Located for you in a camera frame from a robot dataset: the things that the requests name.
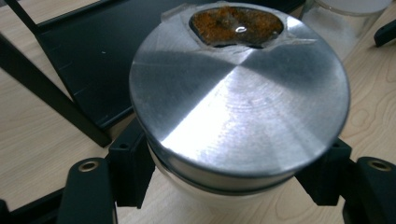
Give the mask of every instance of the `wooden table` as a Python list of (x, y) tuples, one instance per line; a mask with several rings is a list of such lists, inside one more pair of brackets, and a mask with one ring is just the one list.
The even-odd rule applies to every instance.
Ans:
[[(36, 22), (93, 0), (22, 0)], [(8, 7), (0, 7), (0, 32), (65, 91), (34, 36)], [(378, 157), (396, 163), (396, 42), (376, 48), (375, 31), (396, 19), (396, 2), (384, 12), (345, 60), (351, 89), (349, 117), (341, 138), (352, 159)], [(133, 118), (110, 130), (117, 136)], [(0, 70), (0, 198), (13, 210), (64, 186), (68, 169), (104, 157), (91, 139)], [(293, 178), (261, 201), (224, 212), (191, 202), (156, 170), (143, 208), (119, 208), (120, 223), (343, 223), (336, 207), (317, 207)]]

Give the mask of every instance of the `brushed metal surface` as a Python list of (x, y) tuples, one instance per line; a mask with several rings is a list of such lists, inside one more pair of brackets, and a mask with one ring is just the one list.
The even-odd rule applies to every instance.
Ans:
[[(285, 30), (263, 49), (207, 46), (189, 19), (224, 5), (271, 12)], [(341, 132), (349, 106), (346, 72), (325, 41), (291, 16), (248, 4), (165, 13), (134, 57), (130, 89), (164, 165), (229, 193), (273, 186), (314, 161)]]

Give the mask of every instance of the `metal container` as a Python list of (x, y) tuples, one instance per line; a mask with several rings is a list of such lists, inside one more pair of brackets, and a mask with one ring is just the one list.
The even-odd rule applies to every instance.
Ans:
[[(260, 44), (214, 47), (191, 18), (221, 7), (268, 12), (283, 30)], [(227, 17), (236, 32), (249, 29)], [(319, 35), (282, 12), (225, 2), (163, 14), (134, 57), (130, 88), (155, 159), (185, 183), (223, 195), (292, 177), (329, 148), (349, 106), (346, 72)]]

